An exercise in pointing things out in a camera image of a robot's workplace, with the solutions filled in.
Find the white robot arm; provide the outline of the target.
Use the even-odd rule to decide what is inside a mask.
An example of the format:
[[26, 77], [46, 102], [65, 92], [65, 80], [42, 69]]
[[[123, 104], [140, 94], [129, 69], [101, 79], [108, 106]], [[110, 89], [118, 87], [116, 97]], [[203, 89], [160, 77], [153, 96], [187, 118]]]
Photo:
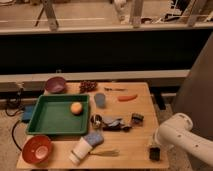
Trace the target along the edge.
[[171, 149], [178, 146], [213, 167], [213, 141], [191, 132], [193, 122], [184, 113], [176, 113], [153, 132], [150, 145]]

